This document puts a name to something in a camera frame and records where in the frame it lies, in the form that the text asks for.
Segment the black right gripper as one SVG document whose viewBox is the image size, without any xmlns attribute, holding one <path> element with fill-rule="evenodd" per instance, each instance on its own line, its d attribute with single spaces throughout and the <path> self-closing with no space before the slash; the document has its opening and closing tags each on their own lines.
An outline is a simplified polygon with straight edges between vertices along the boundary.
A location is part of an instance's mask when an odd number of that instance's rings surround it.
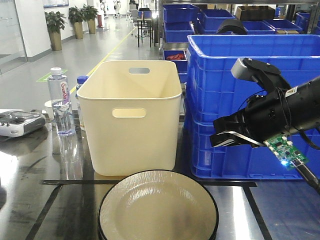
<svg viewBox="0 0 320 240">
<path fill-rule="evenodd" d="M 275 135 L 289 134 L 292 117 L 285 92 L 282 88 L 276 88 L 266 95 L 254 94 L 246 101 L 245 108 L 215 119 L 215 134 L 209 137 L 211 146 L 264 147 L 262 142 L 265 140 Z"/>
</svg>

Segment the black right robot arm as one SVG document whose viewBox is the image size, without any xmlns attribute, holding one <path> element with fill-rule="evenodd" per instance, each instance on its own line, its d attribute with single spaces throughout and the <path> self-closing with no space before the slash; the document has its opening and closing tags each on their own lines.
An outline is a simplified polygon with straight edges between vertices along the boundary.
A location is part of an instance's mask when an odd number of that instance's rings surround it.
<svg viewBox="0 0 320 240">
<path fill-rule="evenodd" d="M 253 95 L 246 107 L 213 121 L 212 147 L 263 147 L 276 135 L 289 136 L 320 125 L 320 79 L 291 89 L 276 87 L 266 95 Z"/>
</svg>

